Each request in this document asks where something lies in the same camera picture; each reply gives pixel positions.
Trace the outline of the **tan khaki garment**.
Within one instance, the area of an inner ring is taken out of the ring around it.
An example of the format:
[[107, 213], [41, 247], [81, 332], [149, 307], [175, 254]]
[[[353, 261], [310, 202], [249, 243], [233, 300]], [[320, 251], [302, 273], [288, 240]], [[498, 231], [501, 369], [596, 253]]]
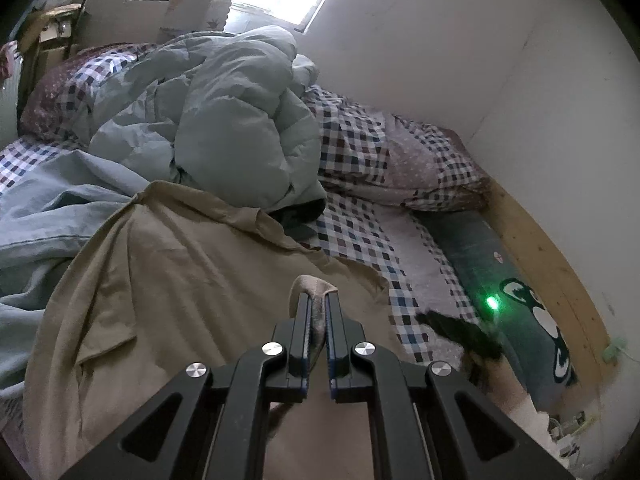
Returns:
[[264, 344], [302, 275], [335, 287], [370, 341], [404, 353], [375, 270], [299, 244], [261, 210], [150, 184], [90, 238], [44, 310], [24, 393], [37, 477], [61, 477], [191, 363]]

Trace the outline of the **dark teal penguin pillow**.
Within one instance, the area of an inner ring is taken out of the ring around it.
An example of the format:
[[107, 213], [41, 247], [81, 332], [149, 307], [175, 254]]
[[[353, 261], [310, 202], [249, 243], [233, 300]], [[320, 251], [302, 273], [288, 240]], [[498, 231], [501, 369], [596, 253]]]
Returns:
[[502, 344], [536, 408], [548, 411], [577, 382], [557, 322], [479, 212], [418, 212], [418, 221], [454, 269], [479, 318]]

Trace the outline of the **plaid checkered bed sheet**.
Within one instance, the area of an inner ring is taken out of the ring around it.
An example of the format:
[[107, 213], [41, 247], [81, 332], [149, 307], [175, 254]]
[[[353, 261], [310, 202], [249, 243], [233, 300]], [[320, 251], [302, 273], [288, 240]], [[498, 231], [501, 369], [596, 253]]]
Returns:
[[[1, 152], [1, 195], [37, 166], [72, 151], [79, 150], [67, 142], [21, 138], [9, 144]], [[454, 269], [424, 226], [406, 214], [393, 217], [380, 206], [332, 193], [311, 227], [311, 245], [370, 266], [386, 278], [396, 330], [410, 356], [418, 362], [457, 359], [449, 344], [413, 321], [413, 315], [426, 310], [475, 318]]]

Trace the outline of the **wooden headboard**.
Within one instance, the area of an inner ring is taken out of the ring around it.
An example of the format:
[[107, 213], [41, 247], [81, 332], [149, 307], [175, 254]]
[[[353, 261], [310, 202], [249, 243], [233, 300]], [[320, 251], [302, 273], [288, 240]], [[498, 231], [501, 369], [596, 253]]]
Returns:
[[610, 382], [618, 367], [605, 363], [602, 352], [611, 338], [587, 289], [559, 248], [496, 181], [489, 182], [483, 216], [558, 323], [579, 383], [600, 387]]

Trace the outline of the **dark teal garment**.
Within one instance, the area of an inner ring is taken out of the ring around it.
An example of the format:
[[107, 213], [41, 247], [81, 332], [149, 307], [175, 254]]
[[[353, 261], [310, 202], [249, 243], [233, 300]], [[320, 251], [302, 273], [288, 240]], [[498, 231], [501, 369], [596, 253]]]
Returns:
[[269, 215], [280, 223], [283, 229], [293, 229], [296, 226], [314, 222], [322, 215], [324, 208], [326, 208], [326, 200], [319, 198], [270, 211]]

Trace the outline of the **plaid folded quilt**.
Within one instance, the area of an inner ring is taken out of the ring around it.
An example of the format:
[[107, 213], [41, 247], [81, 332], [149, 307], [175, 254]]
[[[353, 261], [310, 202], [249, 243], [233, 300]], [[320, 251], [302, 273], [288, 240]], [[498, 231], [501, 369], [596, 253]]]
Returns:
[[303, 101], [321, 132], [319, 178], [327, 190], [426, 212], [480, 210], [489, 177], [457, 133], [323, 89]]

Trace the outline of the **light blue grey garment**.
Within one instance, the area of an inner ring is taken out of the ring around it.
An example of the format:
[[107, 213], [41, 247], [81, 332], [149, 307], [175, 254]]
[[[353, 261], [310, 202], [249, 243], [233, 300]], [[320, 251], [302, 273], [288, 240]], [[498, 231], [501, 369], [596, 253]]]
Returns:
[[58, 155], [1, 195], [1, 399], [22, 395], [44, 309], [93, 234], [149, 181], [83, 151]]

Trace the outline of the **plaid pillow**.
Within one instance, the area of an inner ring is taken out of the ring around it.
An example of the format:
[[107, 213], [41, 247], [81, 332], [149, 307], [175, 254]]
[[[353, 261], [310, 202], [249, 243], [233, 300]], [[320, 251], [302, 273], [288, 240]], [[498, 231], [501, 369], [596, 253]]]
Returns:
[[36, 84], [18, 121], [18, 135], [44, 142], [76, 139], [70, 123], [109, 76], [142, 58], [154, 44], [108, 44], [80, 51]]

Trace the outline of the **stacked cardboard boxes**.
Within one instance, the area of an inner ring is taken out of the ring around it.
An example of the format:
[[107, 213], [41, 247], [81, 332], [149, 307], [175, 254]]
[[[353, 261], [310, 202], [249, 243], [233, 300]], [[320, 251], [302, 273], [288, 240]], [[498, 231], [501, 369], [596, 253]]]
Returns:
[[68, 57], [80, 9], [69, 3], [27, 15], [16, 36], [24, 72], [44, 74]]

